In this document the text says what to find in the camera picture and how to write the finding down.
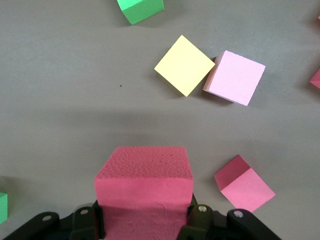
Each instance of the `gray surface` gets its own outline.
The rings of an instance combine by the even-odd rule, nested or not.
[[[95,175],[125,145],[186,146],[198,201],[223,214],[212,176],[240,154],[276,193],[254,214],[284,240],[319,239],[319,1],[164,3],[131,26],[116,0],[0,1],[0,239],[94,202]],[[186,98],[154,71],[180,35],[266,65],[248,107],[204,82]]]

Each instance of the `green cube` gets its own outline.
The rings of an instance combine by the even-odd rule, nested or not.
[[[8,218],[8,194],[0,192],[0,224]]]
[[[134,25],[165,9],[163,0],[117,0],[121,11]]]

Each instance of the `cube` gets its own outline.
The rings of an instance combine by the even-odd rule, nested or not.
[[[0,224],[8,218],[8,194],[0,192]]]
[[[214,178],[221,193],[237,209],[253,212],[276,195],[240,155]]]
[[[315,75],[311,78],[310,83],[315,85],[320,89],[320,69],[315,73]]]
[[[203,90],[248,106],[266,66],[227,50],[214,62]]]
[[[107,239],[175,240],[193,182],[184,147],[118,147],[94,179]]]
[[[214,65],[181,35],[154,70],[187,97]]]
[[[163,0],[117,0],[121,11],[129,22],[134,25],[152,15],[161,12]]]

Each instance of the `pink cube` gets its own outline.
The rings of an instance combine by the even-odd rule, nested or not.
[[[240,155],[214,178],[221,193],[237,209],[253,212],[276,195]]]
[[[175,240],[193,184],[184,147],[118,147],[94,179],[106,239]]]
[[[311,78],[310,83],[315,85],[320,89],[320,69],[315,73],[315,75]]]
[[[248,106],[266,66],[227,50],[214,62],[203,90]]]

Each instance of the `light pink cube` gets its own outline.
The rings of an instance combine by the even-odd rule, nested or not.
[[[253,212],[276,195],[240,155],[214,178],[221,193],[237,209]]]
[[[311,78],[310,83],[315,85],[320,89],[320,69],[315,73],[315,75]]]
[[[214,62],[203,90],[248,106],[266,66],[227,50]]]
[[[106,239],[175,240],[193,184],[184,147],[118,147],[94,179]]]

